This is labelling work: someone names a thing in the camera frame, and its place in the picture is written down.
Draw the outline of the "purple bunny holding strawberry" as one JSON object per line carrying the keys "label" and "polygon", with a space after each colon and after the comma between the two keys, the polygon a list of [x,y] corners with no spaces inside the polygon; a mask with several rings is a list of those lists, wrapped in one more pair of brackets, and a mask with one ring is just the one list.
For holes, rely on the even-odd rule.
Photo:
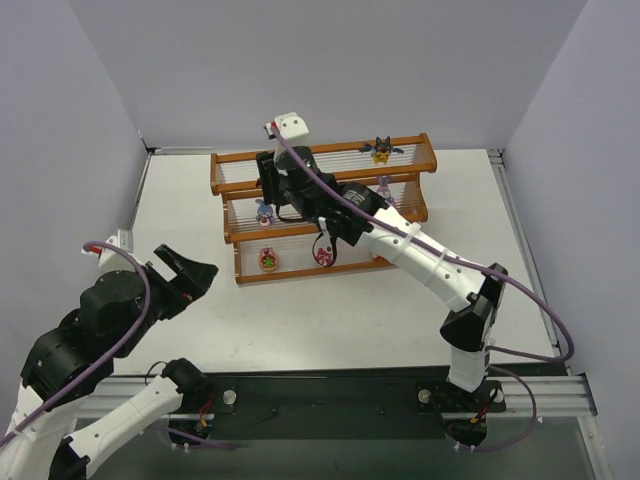
{"label": "purple bunny holding strawberry", "polygon": [[276,221],[273,206],[271,204],[266,204],[260,198],[256,198],[255,203],[257,204],[256,221],[258,222],[258,225],[263,229],[271,228]]}

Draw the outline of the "pink bear cupcake toy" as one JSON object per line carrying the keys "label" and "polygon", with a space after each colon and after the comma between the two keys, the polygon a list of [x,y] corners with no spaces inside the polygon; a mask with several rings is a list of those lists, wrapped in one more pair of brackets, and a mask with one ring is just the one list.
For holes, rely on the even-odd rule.
{"label": "pink bear cupcake toy", "polygon": [[324,268],[328,268],[335,263],[335,254],[332,247],[320,247],[314,254],[316,263]]}

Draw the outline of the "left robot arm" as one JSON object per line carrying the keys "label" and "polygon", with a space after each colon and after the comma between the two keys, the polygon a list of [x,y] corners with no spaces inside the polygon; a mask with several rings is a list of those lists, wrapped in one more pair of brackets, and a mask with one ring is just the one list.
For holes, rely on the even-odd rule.
{"label": "left robot arm", "polygon": [[79,305],[32,346],[20,373],[17,403],[1,440],[4,479],[89,479],[111,455],[167,414],[195,413],[182,446],[204,444],[215,389],[189,360],[163,365],[138,394],[78,430],[77,414],[114,362],[132,353],[159,321],[181,314],[210,289],[218,268],[185,258],[165,244],[154,251],[174,273],[109,242],[87,242],[103,274]]}

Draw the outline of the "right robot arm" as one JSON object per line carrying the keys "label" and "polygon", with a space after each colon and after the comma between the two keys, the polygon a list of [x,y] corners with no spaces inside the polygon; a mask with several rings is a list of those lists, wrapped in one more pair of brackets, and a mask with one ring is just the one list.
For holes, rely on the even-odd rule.
{"label": "right robot arm", "polygon": [[495,276],[449,262],[451,251],[422,232],[383,196],[357,181],[319,170],[311,150],[260,152],[256,156],[264,200],[290,205],[297,221],[315,225],[331,241],[366,249],[429,288],[449,313],[440,334],[451,347],[448,381],[474,392],[487,375],[489,336],[504,283]]}

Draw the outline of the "pink bear holding strawberry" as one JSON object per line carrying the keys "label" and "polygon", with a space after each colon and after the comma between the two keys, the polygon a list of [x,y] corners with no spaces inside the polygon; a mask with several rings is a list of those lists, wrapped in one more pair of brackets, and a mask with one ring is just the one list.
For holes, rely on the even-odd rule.
{"label": "pink bear holding strawberry", "polygon": [[279,268],[280,261],[277,253],[271,247],[264,247],[258,254],[258,265],[263,272],[271,273]]}

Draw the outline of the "black winged bird toy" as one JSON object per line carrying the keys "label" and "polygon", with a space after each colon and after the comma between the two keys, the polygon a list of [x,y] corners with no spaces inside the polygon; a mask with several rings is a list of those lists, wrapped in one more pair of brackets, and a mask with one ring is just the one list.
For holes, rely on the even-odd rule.
{"label": "black winged bird toy", "polygon": [[377,137],[373,144],[364,143],[359,148],[360,153],[368,153],[375,165],[386,165],[393,154],[404,154],[402,148],[396,147],[390,136]]}

